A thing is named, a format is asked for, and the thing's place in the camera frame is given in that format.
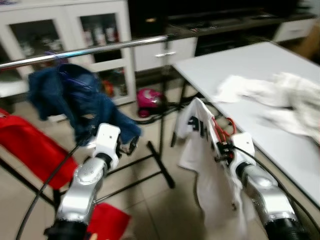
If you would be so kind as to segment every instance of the white t-shirt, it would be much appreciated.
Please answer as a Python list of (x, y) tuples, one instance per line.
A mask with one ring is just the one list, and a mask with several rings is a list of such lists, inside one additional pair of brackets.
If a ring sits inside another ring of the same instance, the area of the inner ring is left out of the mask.
[(255, 211), (252, 202), (242, 193), (242, 184), (235, 171), (226, 170), (225, 165), (215, 162), (218, 139), (212, 117), (199, 98), (194, 98), (180, 113), (175, 133), (179, 138), (188, 137), (188, 140), (179, 165), (198, 172), (196, 194), (204, 212), (206, 228), (213, 231), (228, 220), (237, 218), (234, 229), (237, 239), (247, 240), (247, 222), (255, 217)]

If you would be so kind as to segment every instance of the white table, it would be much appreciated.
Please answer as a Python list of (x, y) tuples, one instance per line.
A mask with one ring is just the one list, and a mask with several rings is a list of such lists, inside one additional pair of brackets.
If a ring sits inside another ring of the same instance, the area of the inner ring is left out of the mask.
[(252, 135), (255, 145), (298, 187), (320, 206), (320, 149), (304, 136), (288, 133), (263, 120), (271, 109), (254, 100), (214, 103), (219, 84), (229, 75), (267, 80), (288, 72), (320, 84), (319, 66), (269, 42), (257, 43), (187, 59), (174, 68), (237, 128)]

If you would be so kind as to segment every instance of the white cloth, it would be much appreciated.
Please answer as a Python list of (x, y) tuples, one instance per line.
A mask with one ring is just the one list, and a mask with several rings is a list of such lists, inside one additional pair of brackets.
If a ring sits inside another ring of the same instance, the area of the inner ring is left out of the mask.
[(196, 194), (204, 212), (204, 224), (214, 231), (230, 219), (237, 218), (235, 231), (238, 240), (248, 240), (248, 221), (255, 217), (251, 201), (243, 193), (235, 167), (230, 171), (214, 160), (218, 141), (211, 118), (212, 113), (198, 98), (180, 113), (175, 133), (188, 137), (179, 165), (198, 173)]
[(320, 144), (320, 85), (286, 72), (270, 80), (231, 75), (218, 87), (213, 100), (235, 103), (243, 96), (277, 107), (266, 112), (265, 118), (287, 132), (310, 136)]

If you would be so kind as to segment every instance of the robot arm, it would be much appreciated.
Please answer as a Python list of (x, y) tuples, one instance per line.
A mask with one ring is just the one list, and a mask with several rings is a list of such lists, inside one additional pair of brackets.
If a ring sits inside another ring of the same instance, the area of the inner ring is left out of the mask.
[(119, 163), (119, 134), (116, 126), (99, 126), (92, 157), (74, 171), (54, 224), (45, 232), (48, 240), (84, 239), (104, 177)]
[(276, 179), (239, 150), (254, 156), (255, 149), (251, 136), (248, 133), (235, 134), (229, 143), (220, 143), (218, 148), (220, 159), (222, 157), (230, 169), (235, 169), (245, 193), (252, 200), (268, 238), (309, 240), (287, 195), (278, 187)]

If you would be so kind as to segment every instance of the drying rack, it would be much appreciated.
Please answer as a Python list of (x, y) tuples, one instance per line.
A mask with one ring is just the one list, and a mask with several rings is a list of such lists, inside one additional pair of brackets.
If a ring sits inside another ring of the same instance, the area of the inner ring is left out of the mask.
[[(109, 51), (114, 51), (114, 50), (119, 50), (123, 48), (132, 48), (136, 46), (142, 46), (142, 45), (148, 45), (148, 44), (155, 44), (155, 43), (164, 43), (163, 47), (163, 67), (162, 67), (162, 86), (161, 86), (161, 92), (163, 95), (165, 95), (165, 91), (167, 89), (167, 80), (169, 77), (169, 70), (170, 70), (170, 65), (169, 65), (169, 60), (168, 60), (168, 50), (169, 50), (169, 42), (175, 38), (174, 34), (167, 34), (167, 35), (160, 35), (160, 36), (155, 36), (155, 37), (149, 37), (149, 38), (142, 38), (142, 39), (136, 39), (136, 40), (131, 40), (131, 41), (124, 41), (124, 42), (118, 42), (118, 43), (113, 43), (113, 44), (108, 44), (106, 46), (99, 46), (99, 47), (91, 47), (91, 48), (85, 48), (85, 49), (78, 49), (78, 50), (73, 50), (73, 51), (66, 51), (62, 53), (57, 53), (53, 55), (43, 55), (43, 56), (38, 56), (38, 57), (31, 57), (31, 58), (26, 58), (26, 59), (21, 59), (21, 60), (16, 60), (16, 61), (10, 61), (6, 62), (3, 64), (0, 64), (0, 72), (13, 69), (13, 68), (18, 68), (26, 65), (31, 65), (31, 64), (36, 64), (36, 63), (44, 63), (44, 62), (49, 62), (49, 61), (54, 61), (56, 59), (67, 59), (67, 58), (73, 58), (73, 57), (78, 57), (82, 55), (87, 55), (87, 54), (96, 54), (96, 53), (102, 53), (102, 52), (109, 52)], [(136, 182), (133, 182), (113, 193), (110, 193), (106, 196), (103, 196), (99, 199), (96, 200), (96, 203), (100, 203), (107, 198), (110, 198), (118, 193), (121, 193), (124, 190), (127, 190), (131, 187), (134, 187), (150, 178), (153, 178), (156, 175), (162, 174), (163, 177), (165, 178), (169, 188), (173, 189), (175, 187), (175, 182), (173, 178), (170, 176), (168, 173), (166, 167), (164, 166), (162, 162), (162, 156), (163, 156), (163, 145), (164, 145), (164, 117), (165, 113), (164, 111), (161, 111), (161, 118), (160, 118), (160, 129), (159, 129), (159, 146), (158, 146), (158, 151), (156, 151), (154, 145), (152, 144), (151, 141), (147, 142), (147, 147), (150, 150), (150, 154), (147, 156), (144, 156), (142, 158), (139, 158), (127, 165), (124, 165), (122, 167), (119, 167), (111, 172), (108, 173), (108, 176), (111, 174), (114, 174), (122, 169), (128, 168), (132, 165), (135, 165), (137, 163), (140, 163), (144, 160), (154, 158), (158, 167), (159, 171), (146, 176)], [(4, 161), (2, 158), (0, 158), (0, 166), (3, 167), (7, 172), (9, 172), (13, 177), (15, 177), (17, 180), (19, 180), (22, 184), (24, 184), (28, 189), (30, 189), (32, 192), (35, 194), (39, 191), (39, 189), (34, 186), (30, 181), (28, 181), (25, 177), (23, 177), (18, 171), (13, 169), (6, 161)], [(60, 190), (53, 190), (53, 199), (42, 193), (40, 197), (46, 201), (48, 204), (54, 207), (55, 211), (57, 211), (60, 202), (61, 202), (61, 196), (65, 194), (66, 191), (60, 191)]]

